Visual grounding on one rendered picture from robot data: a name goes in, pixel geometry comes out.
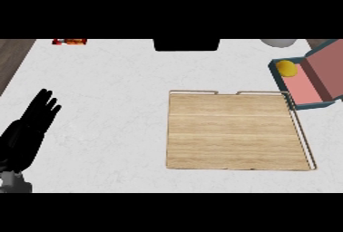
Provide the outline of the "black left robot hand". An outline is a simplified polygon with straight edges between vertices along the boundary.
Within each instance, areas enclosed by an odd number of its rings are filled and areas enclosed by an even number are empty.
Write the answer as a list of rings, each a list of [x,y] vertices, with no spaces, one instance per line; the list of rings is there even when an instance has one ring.
[[[42,89],[27,110],[0,135],[0,172],[22,172],[31,166],[45,134],[62,106],[52,91]]]

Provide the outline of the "wooden tray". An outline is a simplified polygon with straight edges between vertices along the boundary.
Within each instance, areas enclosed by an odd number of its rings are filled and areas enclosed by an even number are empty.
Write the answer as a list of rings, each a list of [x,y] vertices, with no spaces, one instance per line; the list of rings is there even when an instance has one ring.
[[[169,92],[170,169],[314,170],[287,92]]]

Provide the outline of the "yellow lemon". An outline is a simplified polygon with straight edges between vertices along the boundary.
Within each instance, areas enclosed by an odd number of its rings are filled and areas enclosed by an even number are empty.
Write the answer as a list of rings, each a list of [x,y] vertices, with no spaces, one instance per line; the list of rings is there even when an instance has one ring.
[[[297,75],[296,64],[289,60],[277,62],[278,73],[283,77],[294,77]]]

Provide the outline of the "teal and pink cardboard box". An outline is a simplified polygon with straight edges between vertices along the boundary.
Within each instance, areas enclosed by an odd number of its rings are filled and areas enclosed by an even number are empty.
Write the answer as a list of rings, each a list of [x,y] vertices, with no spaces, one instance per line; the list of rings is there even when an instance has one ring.
[[[294,63],[294,77],[280,75],[277,63],[269,62],[278,89],[289,92],[297,110],[324,108],[343,101],[343,39],[330,39],[303,57],[287,58]]]

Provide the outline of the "red and orange package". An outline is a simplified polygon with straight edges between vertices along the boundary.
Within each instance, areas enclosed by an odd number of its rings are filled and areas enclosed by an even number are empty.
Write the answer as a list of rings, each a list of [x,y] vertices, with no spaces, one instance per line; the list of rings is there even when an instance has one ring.
[[[52,44],[55,45],[86,45],[87,39],[53,39]]]

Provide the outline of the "black appliance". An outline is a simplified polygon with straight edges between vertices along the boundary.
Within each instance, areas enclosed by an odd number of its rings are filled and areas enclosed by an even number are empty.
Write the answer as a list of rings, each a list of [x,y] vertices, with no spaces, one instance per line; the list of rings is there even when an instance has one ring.
[[[154,48],[158,52],[203,52],[216,51],[219,39],[155,39]]]

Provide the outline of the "grey round bowl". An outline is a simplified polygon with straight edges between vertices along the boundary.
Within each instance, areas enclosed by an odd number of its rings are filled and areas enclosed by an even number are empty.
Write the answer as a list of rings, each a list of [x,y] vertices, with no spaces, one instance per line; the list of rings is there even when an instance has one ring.
[[[296,40],[294,39],[263,39],[262,42],[271,47],[286,48],[294,44]]]

